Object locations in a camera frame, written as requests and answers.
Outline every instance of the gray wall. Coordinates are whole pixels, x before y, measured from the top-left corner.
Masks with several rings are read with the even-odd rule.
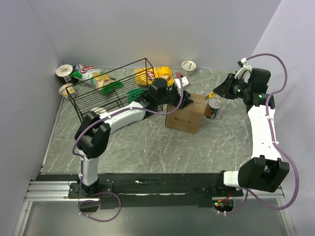
[[[69,64],[236,69],[252,53],[281,0],[30,0]]]
[[[275,127],[280,147],[295,160],[300,174],[300,191],[289,208],[299,236],[314,235],[315,201],[315,109],[314,109],[314,21],[315,1],[282,0],[253,54],[271,52],[288,68],[288,86],[280,96]],[[271,69],[271,89],[283,83],[281,65],[273,58],[253,59],[253,66]],[[283,183],[288,201],[294,190],[291,171]]]
[[[62,62],[26,0],[1,3],[0,32],[0,234],[8,236],[43,161]]]

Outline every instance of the cardboard box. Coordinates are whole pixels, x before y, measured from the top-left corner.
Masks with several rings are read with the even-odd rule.
[[[195,134],[199,130],[201,121],[204,117],[206,101],[204,95],[191,93],[193,103],[177,110],[173,114],[166,116],[165,126],[190,134]],[[173,111],[173,105],[167,105],[167,112]]]

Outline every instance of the chip bag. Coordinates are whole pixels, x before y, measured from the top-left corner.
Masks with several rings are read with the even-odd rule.
[[[105,74],[102,69],[95,66],[87,66],[71,74],[74,78],[84,81],[85,83],[100,89],[103,95],[114,90],[115,88],[123,87],[123,83],[116,81],[115,78]]]
[[[148,69],[147,71],[145,70],[146,68],[136,69],[135,81],[138,85],[141,85],[141,86],[150,85],[152,84],[155,78],[165,79],[167,81],[168,86],[171,86],[174,83],[172,70],[169,66],[153,67],[153,70],[152,68]]]

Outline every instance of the wire rack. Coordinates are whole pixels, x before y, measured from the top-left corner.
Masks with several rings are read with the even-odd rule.
[[[137,71],[136,73],[136,70],[131,68],[143,68],[143,70]],[[120,88],[115,87],[114,83],[101,88],[95,88],[85,82],[79,82],[73,86],[77,92],[75,97],[72,97],[71,93],[69,93],[66,88],[69,100],[72,103],[80,121],[82,122],[85,115],[92,109],[100,108],[99,111],[104,111],[103,109],[105,109],[107,112],[110,112],[127,106],[129,103],[134,101],[142,93],[142,91],[149,86],[148,80],[150,77],[147,73],[149,70],[153,72],[150,73],[151,76],[154,76],[152,64],[146,58],[143,58],[117,69],[104,70],[106,72],[101,75],[107,74],[109,77],[114,78],[117,82],[121,82],[123,86]],[[104,89],[110,92],[104,94],[102,92]]]

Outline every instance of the countertop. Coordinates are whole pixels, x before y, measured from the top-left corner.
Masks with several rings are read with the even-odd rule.
[[[183,73],[181,69],[173,69],[173,74],[178,71]],[[225,80],[227,74],[227,71],[196,70],[188,76],[191,83],[188,92],[207,95]],[[98,171],[217,173],[239,169],[252,155],[251,123],[241,99],[219,99],[222,107],[217,117],[204,117],[196,134],[166,128],[165,116],[158,115],[115,131],[107,150],[100,156]],[[68,100],[62,101],[56,119],[42,173],[77,173],[80,160],[71,150],[80,121]]]

